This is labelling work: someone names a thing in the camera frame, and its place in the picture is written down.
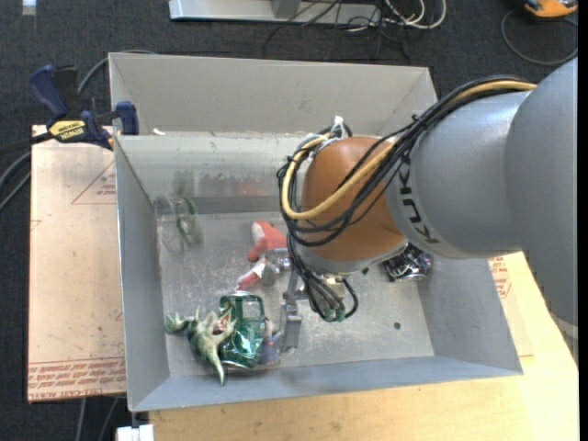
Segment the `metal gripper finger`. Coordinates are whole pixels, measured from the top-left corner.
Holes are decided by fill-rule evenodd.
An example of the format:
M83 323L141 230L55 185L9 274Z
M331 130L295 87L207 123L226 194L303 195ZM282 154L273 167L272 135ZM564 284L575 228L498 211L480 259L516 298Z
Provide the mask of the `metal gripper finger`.
M262 286L273 287L278 278L292 269L291 260L288 254L278 254L268 257L262 272Z
M280 310L280 351L289 352L299 345L302 316L296 302L285 301Z

